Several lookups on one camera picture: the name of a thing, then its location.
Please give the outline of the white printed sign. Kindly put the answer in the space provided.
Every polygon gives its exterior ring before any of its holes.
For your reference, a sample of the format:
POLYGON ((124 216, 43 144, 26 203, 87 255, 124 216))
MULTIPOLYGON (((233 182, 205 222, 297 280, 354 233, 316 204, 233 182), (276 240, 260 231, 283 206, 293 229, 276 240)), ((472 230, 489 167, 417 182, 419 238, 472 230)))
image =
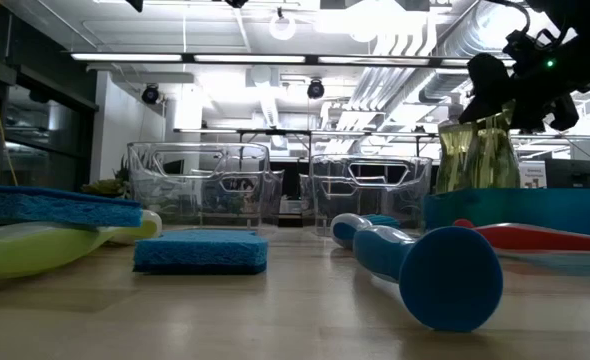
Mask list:
POLYGON ((544 161, 524 161, 519 163, 520 187, 546 188, 546 169, 544 161))

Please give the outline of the teal plastic tray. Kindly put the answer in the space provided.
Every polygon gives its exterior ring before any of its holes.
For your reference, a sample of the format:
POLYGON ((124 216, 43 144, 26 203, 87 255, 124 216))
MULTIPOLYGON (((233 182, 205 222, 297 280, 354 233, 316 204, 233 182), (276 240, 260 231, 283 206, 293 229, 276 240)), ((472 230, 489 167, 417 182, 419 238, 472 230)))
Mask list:
POLYGON ((464 189, 424 198, 425 227, 467 219, 477 226, 519 223, 590 235, 590 189, 464 189))

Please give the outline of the yellow-green dish brush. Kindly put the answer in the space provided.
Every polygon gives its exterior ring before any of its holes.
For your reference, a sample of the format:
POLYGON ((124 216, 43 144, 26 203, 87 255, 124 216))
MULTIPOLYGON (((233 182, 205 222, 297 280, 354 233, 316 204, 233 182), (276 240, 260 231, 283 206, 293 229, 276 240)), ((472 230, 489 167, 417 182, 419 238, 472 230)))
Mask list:
POLYGON ((27 222, 0 227, 0 279, 31 276, 82 258, 117 237, 128 244, 161 234, 162 220, 150 210, 138 227, 88 227, 27 222))

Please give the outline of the clear yellow-green soap bottle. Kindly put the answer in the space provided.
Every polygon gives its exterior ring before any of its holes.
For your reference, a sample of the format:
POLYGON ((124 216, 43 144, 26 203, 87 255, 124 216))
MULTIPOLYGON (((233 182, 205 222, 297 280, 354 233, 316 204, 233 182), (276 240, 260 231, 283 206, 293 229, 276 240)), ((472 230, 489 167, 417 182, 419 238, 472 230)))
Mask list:
POLYGON ((477 136, 476 124, 445 121, 439 125, 438 135, 441 155, 435 192, 440 194, 466 188, 466 159, 470 145, 477 136))
POLYGON ((520 173, 509 136, 510 116, 500 113, 478 126, 477 147, 471 158, 474 188, 519 188, 520 173))

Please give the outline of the clear plastic bin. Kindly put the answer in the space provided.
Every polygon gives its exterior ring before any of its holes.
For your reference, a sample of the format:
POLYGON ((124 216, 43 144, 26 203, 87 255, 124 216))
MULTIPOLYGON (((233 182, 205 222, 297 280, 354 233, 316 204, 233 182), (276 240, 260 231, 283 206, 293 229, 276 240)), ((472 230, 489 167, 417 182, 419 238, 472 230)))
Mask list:
POLYGON ((315 155, 309 162, 314 231, 331 235, 342 213, 384 215, 402 228, 424 228, 422 206, 431 188, 432 160, 392 155, 315 155))
POLYGON ((249 229, 278 222, 284 172, 254 143, 134 142, 130 194, 166 226, 249 229))

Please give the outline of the blue dish brush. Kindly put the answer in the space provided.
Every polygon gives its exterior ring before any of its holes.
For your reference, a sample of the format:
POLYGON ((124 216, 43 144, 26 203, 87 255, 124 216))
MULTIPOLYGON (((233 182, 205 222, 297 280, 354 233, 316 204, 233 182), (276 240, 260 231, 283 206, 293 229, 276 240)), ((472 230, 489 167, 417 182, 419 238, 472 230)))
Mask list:
POLYGON ((389 216, 344 213, 332 220, 331 237, 372 275, 397 284, 407 310, 431 329, 471 332, 502 297, 500 262, 476 230, 446 226, 415 239, 389 216))

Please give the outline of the red dish brush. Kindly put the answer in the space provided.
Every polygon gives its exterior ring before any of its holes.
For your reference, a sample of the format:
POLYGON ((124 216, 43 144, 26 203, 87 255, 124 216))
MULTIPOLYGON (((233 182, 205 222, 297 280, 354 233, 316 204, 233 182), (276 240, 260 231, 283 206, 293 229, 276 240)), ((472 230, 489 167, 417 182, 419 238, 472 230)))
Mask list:
POLYGON ((498 256, 590 276, 590 235, 517 223, 475 226, 467 219, 457 219, 454 225, 482 234, 498 256))

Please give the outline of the blue two-layer sponge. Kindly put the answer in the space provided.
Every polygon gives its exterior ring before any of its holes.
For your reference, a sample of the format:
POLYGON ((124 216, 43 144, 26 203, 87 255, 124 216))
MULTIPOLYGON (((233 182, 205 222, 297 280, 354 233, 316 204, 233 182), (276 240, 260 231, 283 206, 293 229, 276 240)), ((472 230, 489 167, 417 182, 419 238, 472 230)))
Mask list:
POLYGON ((55 222, 86 226, 139 227, 142 205, 63 190, 0 186, 0 224, 55 222))
POLYGON ((167 231, 138 240, 133 262, 137 273, 254 275, 267 268, 268 241, 255 231, 167 231))

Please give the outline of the black monitor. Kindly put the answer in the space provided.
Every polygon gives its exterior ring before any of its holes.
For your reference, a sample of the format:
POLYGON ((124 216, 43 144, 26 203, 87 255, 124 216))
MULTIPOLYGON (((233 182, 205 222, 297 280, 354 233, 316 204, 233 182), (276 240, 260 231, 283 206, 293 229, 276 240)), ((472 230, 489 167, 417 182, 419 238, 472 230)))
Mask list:
POLYGON ((546 159, 548 188, 590 188, 590 160, 546 159))

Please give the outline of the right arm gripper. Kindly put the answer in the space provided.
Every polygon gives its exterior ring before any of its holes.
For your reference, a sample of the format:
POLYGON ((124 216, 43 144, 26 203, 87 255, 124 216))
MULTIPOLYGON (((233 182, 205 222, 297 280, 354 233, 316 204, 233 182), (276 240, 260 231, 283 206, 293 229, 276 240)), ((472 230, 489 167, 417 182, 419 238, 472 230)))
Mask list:
POLYGON ((488 53, 475 55, 467 69, 473 99, 459 116, 466 124, 502 112, 512 114, 512 128, 525 133, 543 132, 543 119, 552 114, 555 99, 590 89, 590 78, 580 65, 576 42, 554 47, 513 31, 503 52, 514 61, 511 78, 504 63, 488 53))

